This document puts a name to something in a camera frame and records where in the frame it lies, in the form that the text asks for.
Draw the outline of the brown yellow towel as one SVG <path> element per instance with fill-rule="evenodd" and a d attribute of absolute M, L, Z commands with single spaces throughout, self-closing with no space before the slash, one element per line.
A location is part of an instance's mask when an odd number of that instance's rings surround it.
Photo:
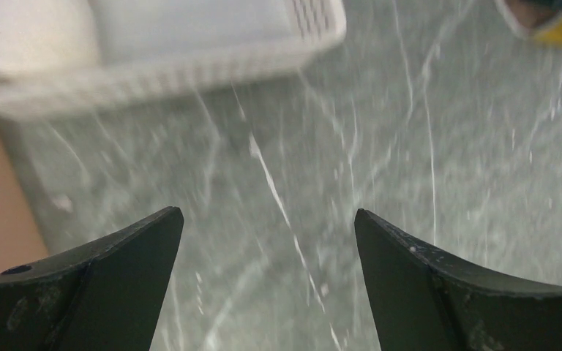
<path fill-rule="evenodd" d="M 497 0 L 495 5 L 517 37 L 562 47 L 562 1 Z"/>

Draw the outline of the cream white towel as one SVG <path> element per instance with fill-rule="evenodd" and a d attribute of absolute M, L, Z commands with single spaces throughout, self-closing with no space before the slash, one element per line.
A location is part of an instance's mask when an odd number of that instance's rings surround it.
<path fill-rule="evenodd" d="M 99 63 L 88 1 L 0 1 L 0 80 Z"/>

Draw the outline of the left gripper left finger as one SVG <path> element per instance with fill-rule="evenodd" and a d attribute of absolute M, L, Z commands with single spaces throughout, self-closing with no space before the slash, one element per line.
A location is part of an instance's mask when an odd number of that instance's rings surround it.
<path fill-rule="evenodd" d="M 183 226 L 170 206 L 0 273 L 0 350 L 148 350 Z"/>

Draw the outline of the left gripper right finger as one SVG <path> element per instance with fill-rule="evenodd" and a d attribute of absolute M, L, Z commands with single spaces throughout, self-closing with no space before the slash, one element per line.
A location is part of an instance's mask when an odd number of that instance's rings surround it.
<path fill-rule="evenodd" d="M 562 286 L 471 263 L 364 209 L 354 228 L 382 350 L 562 350 Z"/>

